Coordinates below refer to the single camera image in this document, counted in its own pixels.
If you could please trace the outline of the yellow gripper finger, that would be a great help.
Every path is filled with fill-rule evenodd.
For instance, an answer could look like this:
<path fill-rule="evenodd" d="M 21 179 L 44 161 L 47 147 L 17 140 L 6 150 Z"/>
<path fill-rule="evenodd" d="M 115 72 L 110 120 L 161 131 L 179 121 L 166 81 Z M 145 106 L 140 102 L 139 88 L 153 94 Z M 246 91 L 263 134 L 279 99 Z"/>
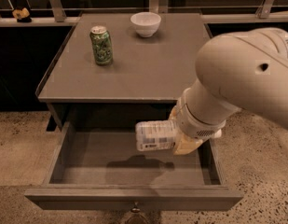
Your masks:
<path fill-rule="evenodd" d="M 169 120 L 176 120 L 176 117 L 177 117 L 177 108 L 174 107 L 172 110 L 171 110 L 171 113 L 169 115 Z"/>
<path fill-rule="evenodd" d="M 174 155 L 187 155 L 198 149 L 202 144 L 202 139 L 191 138 L 181 131 L 178 131 L 172 153 Z"/>

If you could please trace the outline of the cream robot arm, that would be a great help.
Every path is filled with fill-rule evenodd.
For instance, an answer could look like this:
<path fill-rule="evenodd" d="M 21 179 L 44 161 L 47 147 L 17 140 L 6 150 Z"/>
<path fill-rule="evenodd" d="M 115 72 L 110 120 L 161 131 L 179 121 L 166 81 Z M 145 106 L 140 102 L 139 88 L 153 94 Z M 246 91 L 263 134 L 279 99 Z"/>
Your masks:
<path fill-rule="evenodd" d="M 268 27 L 218 35 L 199 50 L 195 69 L 196 81 L 170 114 L 178 125 L 175 155 L 219 136 L 242 109 L 288 130 L 288 32 Z"/>

